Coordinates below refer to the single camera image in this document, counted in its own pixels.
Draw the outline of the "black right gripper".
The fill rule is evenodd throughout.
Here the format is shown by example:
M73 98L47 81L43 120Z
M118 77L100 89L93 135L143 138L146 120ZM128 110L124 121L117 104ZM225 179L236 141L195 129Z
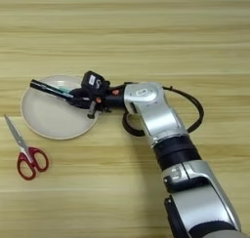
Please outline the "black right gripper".
M124 91L125 85L112 87L109 83L102 83L94 88L93 100L86 100L88 93L77 88L69 92L75 98L67 102L74 107L86 109L87 117L94 119L96 111L109 112L113 107L124 108Z

